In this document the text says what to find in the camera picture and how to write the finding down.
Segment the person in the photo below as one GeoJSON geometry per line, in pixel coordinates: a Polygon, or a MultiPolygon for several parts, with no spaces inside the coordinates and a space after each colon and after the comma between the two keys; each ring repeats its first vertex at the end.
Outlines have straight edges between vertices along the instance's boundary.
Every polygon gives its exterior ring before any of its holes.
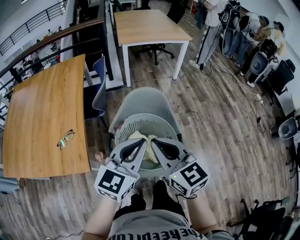
{"type": "Polygon", "coordinates": [[[255,13],[248,13],[243,16],[239,24],[237,24],[237,32],[234,35],[231,50],[227,58],[233,58],[233,55],[239,48],[238,57],[234,64],[241,68],[244,65],[244,56],[247,48],[251,44],[251,41],[247,38],[247,35],[253,37],[254,34],[258,34],[259,31],[269,25],[269,20],[265,16],[259,16],[255,13]]]}
{"type": "Polygon", "coordinates": [[[192,227],[181,205],[168,195],[163,180],[153,187],[151,210],[145,210],[144,199],[133,194],[131,205],[115,213],[117,203],[101,196],[98,208],[87,222],[82,240],[233,240],[217,225],[207,199],[199,192],[196,196],[187,199],[192,227]]]}
{"type": "MultiPolygon", "coordinates": [[[[283,32],[284,32],[285,28],[283,26],[283,24],[281,22],[273,22],[273,24],[270,24],[267,27],[264,27],[258,34],[254,33],[254,37],[253,39],[258,41],[258,42],[262,42],[264,39],[270,39],[272,40],[276,47],[277,47],[277,54],[279,56],[282,56],[285,52],[285,39],[283,37],[283,32]]],[[[252,50],[250,56],[247,58],[245,64],[243,65],[240,74],[243,76],[247,73],[247,71],[249,70],[250,66],[251,66],[251,62],[253,60],[253,58],[255,57],[256,53],[259,52],[259,47],[260,44],[257,45],[257,47],[255,49],[252,50]]],[[[251,74],[247,84],[250,87],[255,87],[255,85],[253,84],[254,81],[256,80],[257,75],[255,74],[251,74]]]]}
{"type": "Polygon", "coordinates": [[[47,33],[47,36],[51,36],[53,33],[51,32],[51,29],[48,29],[48,33],[47,33]]]}
{"type": "Polygon", "coordinates": [[[203,5],[207,9],[204,32],[207,31],[207,36],[195,59],[189,61],[191,66],[196,68],[202,64],[205,66],[215,51],[220,40],[220,33],[223,30],[218,14],[225,10],[227,3],[228,0],[204,0],[203,5]]]}

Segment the handrail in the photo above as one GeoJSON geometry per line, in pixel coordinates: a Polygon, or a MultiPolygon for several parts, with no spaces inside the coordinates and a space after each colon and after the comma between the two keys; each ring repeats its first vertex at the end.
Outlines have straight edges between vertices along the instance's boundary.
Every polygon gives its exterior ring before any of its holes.
{"type": "Polygon", "coordinates": [[[52,34],[49,37],[44,38],[43,40],[39,41],[38,43],[34,44],[33,46],[31,46],[30,48],[28,48],[26,51],[22,52],[19,56],[17,56],[10,64],[8,64],[3,70],[0,71],[0,78],[7,73],[11,68],[13,68],[18,62],[20,62],[23,58],[25,58],[26,56],[32,54],[33,52],[35,52],[36,50],[58,40],[61,39],[63,37],[66,37],[68,35],[71,35],[75,32],[78,32],[81,29],[90,27],[90,26],[94,26],[97,24],[101,24],[103,23],[104,20],[103,18],[96,18],[93,20],[89,20],[77,25],[74,25],[72,27],[66,28],[62,31],[59,31],[57,33],[52,34]]]}
{"type": "Polygon", "coordinates": [[[17,28],[0,44],[0,54],[3,56],[9,48],[15,45],[17,41],[19,41],[22,37],[30,33],[32,30],[34,30],[41,24],[50,21],[51,19],[59,15],[64,14],[66,11],[67,1],[68,0],[61,0],[61,2],[56,3],[51,7],[48,7],[47,9],[41,11],[40,13],[36,14],[25,23],[23,23],[19,28],[17,28]]]}

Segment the gray basket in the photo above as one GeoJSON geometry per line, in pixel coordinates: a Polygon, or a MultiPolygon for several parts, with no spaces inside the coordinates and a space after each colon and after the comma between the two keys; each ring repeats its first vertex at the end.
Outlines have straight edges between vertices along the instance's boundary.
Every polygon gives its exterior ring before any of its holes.
{"type": "MultiPolygon", "coordinates": [[[[174,129],[166,120],[154,114],[138,113],[125,119],[121,129],[116,132],[115,144],[118,145],[126,141],[137,130],[145,136],[155,135],[157,137],[178,140],[174,129]]],[[[159,163],[142,161],[140,169],[156,170],[160,167],[159,163]]]]}

